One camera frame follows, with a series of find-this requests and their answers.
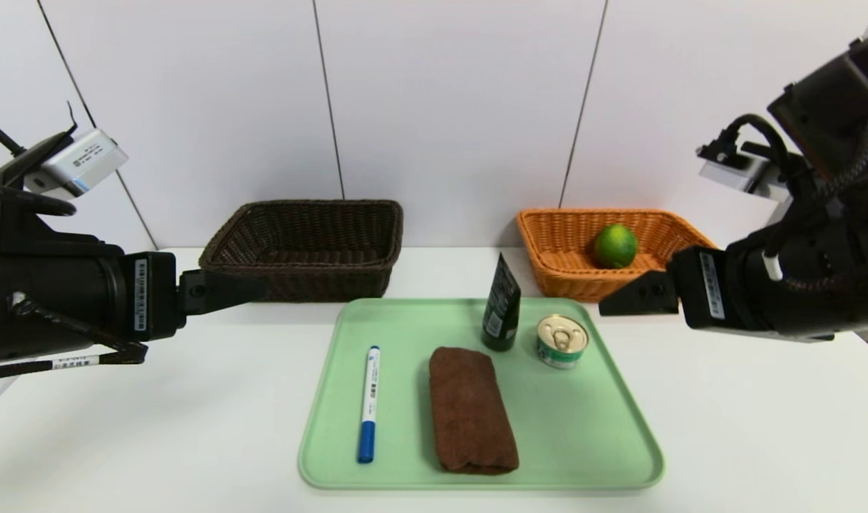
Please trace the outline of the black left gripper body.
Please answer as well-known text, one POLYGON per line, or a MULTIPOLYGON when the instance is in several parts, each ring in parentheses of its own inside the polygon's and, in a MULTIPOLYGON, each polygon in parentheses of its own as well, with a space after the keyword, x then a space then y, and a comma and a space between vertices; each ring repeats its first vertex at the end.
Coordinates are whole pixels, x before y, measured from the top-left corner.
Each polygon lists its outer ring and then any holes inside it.
POLYGON ((18 263, 13 290, 121 340, 169 338, 185 323, 172 254, 128 254, 92 236, 53 234, 21 248, 18 263))

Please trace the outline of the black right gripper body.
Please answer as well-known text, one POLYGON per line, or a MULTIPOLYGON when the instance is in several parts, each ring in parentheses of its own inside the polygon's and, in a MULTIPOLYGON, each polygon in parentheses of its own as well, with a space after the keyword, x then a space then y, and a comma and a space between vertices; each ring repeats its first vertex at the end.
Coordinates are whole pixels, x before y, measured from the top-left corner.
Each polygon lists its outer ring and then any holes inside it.
POLYGON ((673 256, 668 272, 693 329, 783 332, 776 304, 779 283, 770 279, 763 246, 731 244, 725 250, 689 247, 673 256))

